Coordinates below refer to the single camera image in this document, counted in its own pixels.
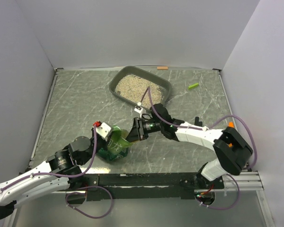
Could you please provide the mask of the green litter bag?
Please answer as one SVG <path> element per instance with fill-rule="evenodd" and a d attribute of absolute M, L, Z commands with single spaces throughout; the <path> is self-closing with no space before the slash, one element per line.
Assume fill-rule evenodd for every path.
<path fill-rule="evenodd" d="M 96 155 L 105 161 L 115 161 L 126 157 L 128 149 L 133 145 L 125 139 L 128 134 L 127 130 L 113 125 L 113 131 L 108 142 L 96 152 Z"/>

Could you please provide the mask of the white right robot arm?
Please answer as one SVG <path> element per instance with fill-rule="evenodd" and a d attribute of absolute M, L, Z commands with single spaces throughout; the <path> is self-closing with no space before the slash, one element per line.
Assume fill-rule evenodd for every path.
<path fill-rule="evenodd" d="M 150 109 L 149 119 L 144 116 L 142 113 L 134 118 L 126 137 L 128 142 L 146 140 L 150 133 L 160 131 L 169 140 L 193 143 L 215 152 L 217 158 L 205 163 L 196 174 L 196 181 L 202 188 L 210 187 L 225 174 L 240 175 L 253 154 L 252 147 L 233 127 L 209 129 L 198 118 L 190 124 L 172 118 L 162 104 L 155 104 Z"/>

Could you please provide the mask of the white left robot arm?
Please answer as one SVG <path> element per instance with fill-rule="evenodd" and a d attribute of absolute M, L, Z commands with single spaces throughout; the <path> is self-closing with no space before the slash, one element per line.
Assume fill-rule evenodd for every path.
<path fill-rule="evenodd" d="M 98 188 L 88 185 L 80 166 L 91 167 L 96 153 L 106 148 L 110 133 L 96 130 L 92 137 L 77 137 L 63 149 L 55 152 L 37 167 L 11 180 L 0 183 L 0 220 L 11 215 L 23 203 L 52 192 Z"/>

